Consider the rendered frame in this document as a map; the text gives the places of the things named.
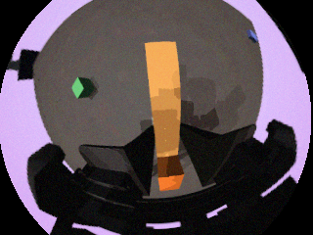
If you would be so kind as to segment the small green block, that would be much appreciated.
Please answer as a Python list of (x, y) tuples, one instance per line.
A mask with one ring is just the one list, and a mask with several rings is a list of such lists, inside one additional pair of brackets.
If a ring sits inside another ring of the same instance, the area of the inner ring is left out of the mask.
[(94, 86), (91, 85), (91, 81), (89, 78), (77, 78), (71, 87), (73, 93), (77, 99), (79, 98), (87, 98), (91, 93), (93, 93)]

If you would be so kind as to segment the orange bar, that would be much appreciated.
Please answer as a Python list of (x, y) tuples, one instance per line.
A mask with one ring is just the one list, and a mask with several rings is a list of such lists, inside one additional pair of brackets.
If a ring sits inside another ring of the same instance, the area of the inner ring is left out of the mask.
[(179, 160), (181, 86), (175, 43), (146, 43), (145, 50), (156, 131), (157, 183), (160, 191), (179, 189), (185, 175)]

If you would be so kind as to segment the blue rectangular block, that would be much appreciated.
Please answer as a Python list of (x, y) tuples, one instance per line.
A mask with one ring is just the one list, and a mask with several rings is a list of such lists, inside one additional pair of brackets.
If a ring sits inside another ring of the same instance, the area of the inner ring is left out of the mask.
[(251, 31), (250, 29), (249, 30), (247, 30), (246, 31), (247, 32), (247, 36), (249, 36), (249, 39), (251, 40), (251, 39), (253, 39), (253, 42), (254, 43), (257, 43), (257, 36), (255, 36), (254, 34), (253, 34), (253, 31)]

